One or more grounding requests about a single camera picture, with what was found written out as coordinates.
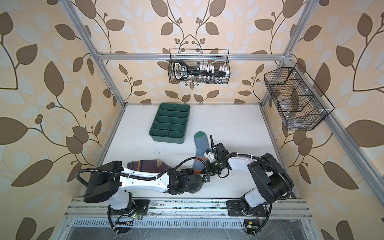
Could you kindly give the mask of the blue grey sock green toe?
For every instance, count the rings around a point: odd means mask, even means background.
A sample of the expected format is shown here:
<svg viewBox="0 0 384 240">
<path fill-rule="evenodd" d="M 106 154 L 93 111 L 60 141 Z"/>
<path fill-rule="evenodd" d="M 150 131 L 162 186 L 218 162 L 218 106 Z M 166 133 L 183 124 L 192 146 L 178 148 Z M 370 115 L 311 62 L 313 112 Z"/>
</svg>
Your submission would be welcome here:
<svg viewBox="0 0 384 240">
<path fill-rule="evenodd" d="M 203 160 L 205 163 L 209 161 L 204 154 L 209 149 L 208 137 L 204 132 L 197 132 L 194 135 L 194 142 L 196 146 L 196 158 Z M 204 164 L 199 160 L 194 160 L 193 169 L 195 174 L 200 174 L 204 169 Z"/>
</svg>

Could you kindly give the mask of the purple sock beige toe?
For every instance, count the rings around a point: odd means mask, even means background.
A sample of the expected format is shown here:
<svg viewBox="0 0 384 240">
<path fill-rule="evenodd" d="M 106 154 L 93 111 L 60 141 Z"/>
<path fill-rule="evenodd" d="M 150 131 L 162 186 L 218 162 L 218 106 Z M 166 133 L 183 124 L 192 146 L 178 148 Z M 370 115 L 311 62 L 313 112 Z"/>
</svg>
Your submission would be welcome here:
<svg viewBox="0 0 384 240">
<path fill-rule="evenodd" d="M 161 159 L 132 161 L 127 164 L 127 168 L 146 173 L 162 173 L 172 167 L 165 164 Z"/>
</svg>

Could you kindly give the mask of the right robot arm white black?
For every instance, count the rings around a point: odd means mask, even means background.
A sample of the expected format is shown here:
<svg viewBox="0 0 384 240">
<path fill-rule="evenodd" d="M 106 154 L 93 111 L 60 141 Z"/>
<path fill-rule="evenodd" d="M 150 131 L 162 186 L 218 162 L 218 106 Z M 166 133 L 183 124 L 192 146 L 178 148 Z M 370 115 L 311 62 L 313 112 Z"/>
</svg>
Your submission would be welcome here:
<svg viewBox="0 0 384 240">
<path fill-rule="evenodd" d="M 230 153 L 223 144 L 214 144 L 213 137 L 210 137 L 210 141 L 211 149 L 206 152 L 210 160 L 207 166 L 208 174 L 226 178 L 230 171 L 243 171 L 252 176 L 256 185 L 240 198 L 237 209 L 241 215 L 251 217 L 257 213 L 258 207 L 291 197 L 293 181 L 273 155 L 264 154 L 257 157 Z"/>
</svg>

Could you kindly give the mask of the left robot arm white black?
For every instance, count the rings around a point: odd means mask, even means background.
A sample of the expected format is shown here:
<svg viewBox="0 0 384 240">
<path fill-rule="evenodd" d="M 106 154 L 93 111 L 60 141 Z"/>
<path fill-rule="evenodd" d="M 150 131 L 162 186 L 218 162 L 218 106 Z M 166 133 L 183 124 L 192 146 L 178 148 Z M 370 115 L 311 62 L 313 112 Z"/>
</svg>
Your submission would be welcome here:
<svg viewBox="0 0 384 240">
<path fill-rule="evenodd" d="M 193 169 L 177 170 L 191 160 L 203 164 L 199 173 L 195 173 Z M 133 190 L 148 190 L 172 196 L 194 194 L 201 190 L 208 172 L 206 161 L 191 157 L 161 173 L 131 170 L 124 168 L 121 161 L 113 161 L 98 168 L 81 169 L 75 177 L 86 187 L 85 203 L 106 202 L 113 210 L 124 210 L 133 205 Z"/>
</svg>

